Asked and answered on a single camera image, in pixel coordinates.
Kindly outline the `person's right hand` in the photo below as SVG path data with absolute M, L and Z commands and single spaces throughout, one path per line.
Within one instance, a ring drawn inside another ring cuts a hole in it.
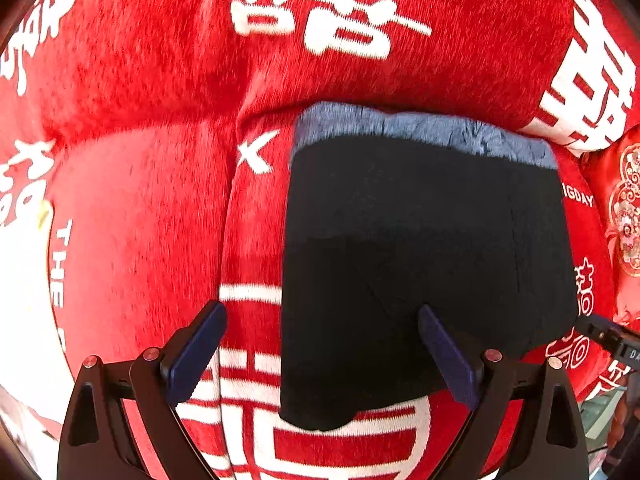
M 609 451 L 622 440 L 625 433 L 625 420 L 628 415 L 627 393 L 624 393 L 618 401 L 611 422 L 608 437 L 606 438 L 606 447 Z

